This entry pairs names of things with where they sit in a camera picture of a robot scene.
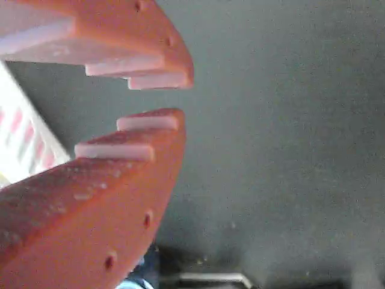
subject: dark gray surface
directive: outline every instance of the dark gray surface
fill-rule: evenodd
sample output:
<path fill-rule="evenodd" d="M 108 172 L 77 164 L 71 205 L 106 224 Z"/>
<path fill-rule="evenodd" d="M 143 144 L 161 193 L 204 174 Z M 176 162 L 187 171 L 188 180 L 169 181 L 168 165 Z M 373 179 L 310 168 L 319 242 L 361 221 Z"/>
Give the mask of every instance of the dark gray surface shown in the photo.
<path fill-rule="evenodd" d="M 190 91 L 132 92 L 81 67 L 10 64 L 63 144 L 180 107 L 188 145 L 158 241 L 262 284 L 385 272 L 383 1 L 161 1 Z"/>

